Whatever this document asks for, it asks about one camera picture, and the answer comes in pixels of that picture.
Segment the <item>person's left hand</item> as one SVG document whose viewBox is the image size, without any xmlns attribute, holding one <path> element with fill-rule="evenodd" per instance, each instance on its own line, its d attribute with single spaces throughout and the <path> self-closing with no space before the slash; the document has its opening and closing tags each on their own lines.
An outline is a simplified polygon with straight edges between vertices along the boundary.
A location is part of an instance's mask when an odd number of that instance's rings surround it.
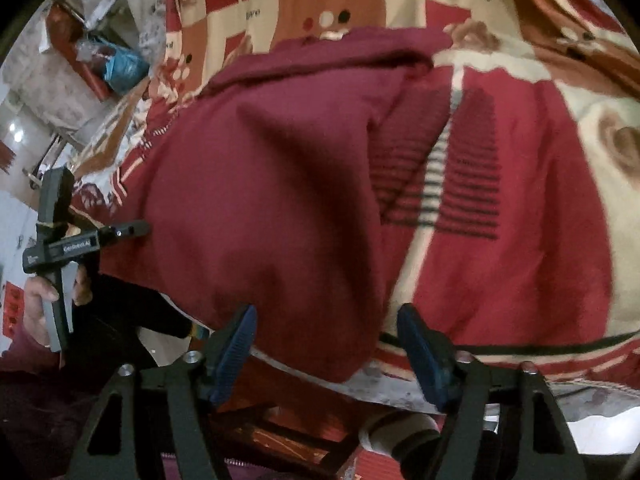
<svg viewBox="0 0 640 480">
<path fill-rule="evenodd" d="M 54 286 L 41 276 L 31 276 L 24 286 L 24 330 L 35 339 L 37 344 L 43 347 L 50 346 L 50 337 L 44 317 L 43 303 L 58 299 L 58 293 Z M 73 304 L 83 306 L 92 299 L 87 270 L 84 266 L 78 266 L 73 288 Z"/>
</svg>

